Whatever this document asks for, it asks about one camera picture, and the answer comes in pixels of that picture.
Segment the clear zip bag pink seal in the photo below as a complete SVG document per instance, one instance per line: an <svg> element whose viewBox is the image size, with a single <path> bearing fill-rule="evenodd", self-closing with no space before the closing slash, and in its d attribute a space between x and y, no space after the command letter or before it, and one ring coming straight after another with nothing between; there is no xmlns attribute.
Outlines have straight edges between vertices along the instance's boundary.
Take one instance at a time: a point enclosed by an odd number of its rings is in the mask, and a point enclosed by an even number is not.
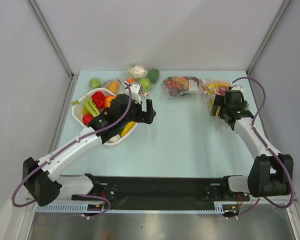
<svg viewBox="0 0 300 240"><path fill-rule="evenodd" d="M204 80L206 89L206 101L208 110L211 113L216 95L225 95L225 91L229 89L230 83L224 80L206 78Z"/></svg>

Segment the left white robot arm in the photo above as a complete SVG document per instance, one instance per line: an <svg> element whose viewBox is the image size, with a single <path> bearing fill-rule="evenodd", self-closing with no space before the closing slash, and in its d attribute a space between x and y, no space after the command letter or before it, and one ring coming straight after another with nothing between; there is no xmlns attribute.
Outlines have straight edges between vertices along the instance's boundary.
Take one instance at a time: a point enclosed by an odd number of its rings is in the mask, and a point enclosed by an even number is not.
<svg viewBox="0 0 300 240"><path fill-rule="evenodd" d="M151 99L142 102L127 94L117 95L99 115L90 120L83 130L70 142L54 152L34 160L29 157L23 162L23 185L34 201L41 207L52 203L60 194L62 184L57 179L82 155L91 149L104 145L117 136L131 123L150 125L156 116Z"/></svg>

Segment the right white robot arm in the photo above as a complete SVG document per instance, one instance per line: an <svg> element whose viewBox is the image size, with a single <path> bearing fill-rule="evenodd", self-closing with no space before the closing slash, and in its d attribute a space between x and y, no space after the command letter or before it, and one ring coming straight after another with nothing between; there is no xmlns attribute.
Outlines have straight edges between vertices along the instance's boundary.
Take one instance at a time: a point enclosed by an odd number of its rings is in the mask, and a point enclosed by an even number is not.
<svg viewBox="0 0 300 240"><path fill-rule="evenodd" d="M282 154L258 132L254 115L246 108L247 102L240 90L227 90L210 101L210 114L223 119L243 140L254 162L249 175L227 176L227 184L220 188L221 196L232 201L239 192L256 198L292 194L294 161Z"/></svg>

